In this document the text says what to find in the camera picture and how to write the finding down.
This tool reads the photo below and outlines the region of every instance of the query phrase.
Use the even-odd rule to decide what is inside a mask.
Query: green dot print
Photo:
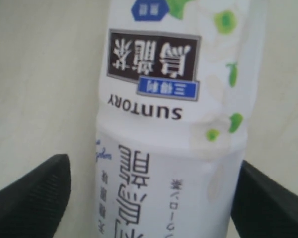
[[[215,141],[219,134],[220,134],[220,132],[218,130],[210,129],[206,133],[207,140],[211,141],[211,142]]]
[[[169,5],[169,13],[171,16],[182,20],[185,4],[192,0],[166,0]]]
[[[234,113],[231,117],[230,117],[230,121],[231,121],[231,126],[230,126],[230,133],[235,133],[239,126],[242,124],[244,120],[244,117],[240,114],[240,113]]]
[[[237,77],[238,77],[237,63],[229,63],[226,66],[230,68],[229,84],[233,88],[236,85]]]
[[[220,34],[228,35],[236,28],[237,18],[232,11],[226,10],[214,14],[214,23]]]

